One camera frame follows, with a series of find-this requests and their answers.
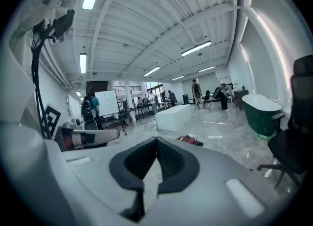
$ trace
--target black office chair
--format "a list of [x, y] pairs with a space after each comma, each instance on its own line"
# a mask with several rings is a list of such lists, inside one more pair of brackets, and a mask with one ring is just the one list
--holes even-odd
[[[258, 167], [281, 170], [275, 185], [278, 187], [285, 173], [300, 186], [295, 176], [302, 174], [311, 164], [313, 156], [313, 55], [294, 62], [291, 77], [292, 108], [288, 129], [280, 131], [268, 141], [268, 147], [280, 164], [261, 164]], [[275, 115], [278, 120], [283, 116]]]
[[207, 91], [205, 92], [204, 101], [209, 100], [209, 98], [210, 98], [210, 91], [207, 90]]

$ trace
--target ceiling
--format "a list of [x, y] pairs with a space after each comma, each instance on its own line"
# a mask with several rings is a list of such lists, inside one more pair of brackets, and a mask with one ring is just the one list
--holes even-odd
[[[146, 81], [166, 82], [225, 67], [229, 58], [237, 0], [96, 0], [92, 10], [83, 9], [83, 1], [67, 0], [76, 11], [72, 28], [65, 42], [51, 46], [71, 87], [90, 79], [143, 80], [156, 66], [161, 69]], [[180, 55], [206, 41], [212, 46]], [[86, 74], [80, 53], [87, 54]]]

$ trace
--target freestanding bathtub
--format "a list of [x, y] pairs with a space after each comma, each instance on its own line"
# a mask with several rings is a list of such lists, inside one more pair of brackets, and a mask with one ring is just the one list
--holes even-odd
[[271, 117], [280, 112], [281, 106], [267, 97], [259, 94], [249, 94], [243, 97], [246, 118], [250, 127], [265, 136], [272, 135], [276, 124]]

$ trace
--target glossy floor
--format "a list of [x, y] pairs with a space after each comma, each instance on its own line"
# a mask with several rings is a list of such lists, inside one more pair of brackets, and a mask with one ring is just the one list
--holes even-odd
[[[221, 110], [220, 103], [211, 103], [205, 109], [200, 110], [191, 105], [191, 120], [177, 132], [158, 130], [155, 117], [150, 116], [141, 120], [142, 124], [138, 121], [136, 124], [127, 126], [127, 136], [121, 131], [120, 138], [109, 144], [127, 143], [134, 140], [142, 142], [152, 136], [177, 138], [190, 135], [203, 142], [204, 148], [224, 153], [244, 167], [258, 172], [256, 168], [260, 164], [270, 164], [275, 159], [267, 146], [267, 141], [258, 138], [257, 134], [249, 127], [245, 111], [239, 110], [231, 104], [229, 106], [231, 110], [227, 112]], [[264, 169], [259, 174], [275, 185], [280, 171]], [[162, 182], [158, 161], [154, 163], [144, 181], [146, 185], [145, 204], [149, 207], [156, 197], [157, 185]], [[294, 188], [292, 180], [285, 175], [277, 192], [279, 195], [285, 195]]]

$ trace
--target chair backrest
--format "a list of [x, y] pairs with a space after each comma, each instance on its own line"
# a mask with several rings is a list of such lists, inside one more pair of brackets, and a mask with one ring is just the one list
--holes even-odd
[[313, 55], [297, 59], [291, 77], [290, 129], [313, 136]]

